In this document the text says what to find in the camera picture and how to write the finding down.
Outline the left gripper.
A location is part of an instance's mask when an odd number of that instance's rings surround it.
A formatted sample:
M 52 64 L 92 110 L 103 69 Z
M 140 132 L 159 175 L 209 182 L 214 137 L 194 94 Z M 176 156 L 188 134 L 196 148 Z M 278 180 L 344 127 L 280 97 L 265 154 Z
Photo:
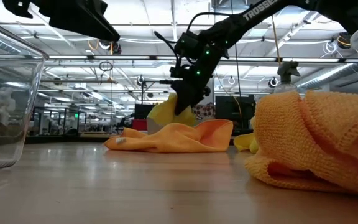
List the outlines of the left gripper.
M 108 4 L 92 0 L 36 0 L 31 1 L 39 12 L 50 18 L 54 27 L 67 27 L 67 30 L 116 42 L 119 33 L 104 17 Z

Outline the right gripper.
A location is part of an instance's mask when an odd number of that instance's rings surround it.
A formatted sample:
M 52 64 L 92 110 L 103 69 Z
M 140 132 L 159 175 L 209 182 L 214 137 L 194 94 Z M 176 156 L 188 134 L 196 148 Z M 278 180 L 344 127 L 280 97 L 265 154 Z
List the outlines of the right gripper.
M 202 95 L 210 95 L 211 89 L 207 87 L 213 73 L 213 65 L 205 60 L 198 60 L 195 64 L 181 64 L 177 60 L 170 68 L 170 76 L 175 78 L 171 87 L 177 94 L 175 114 L 180 114 L 187 107 L 197 105 Z

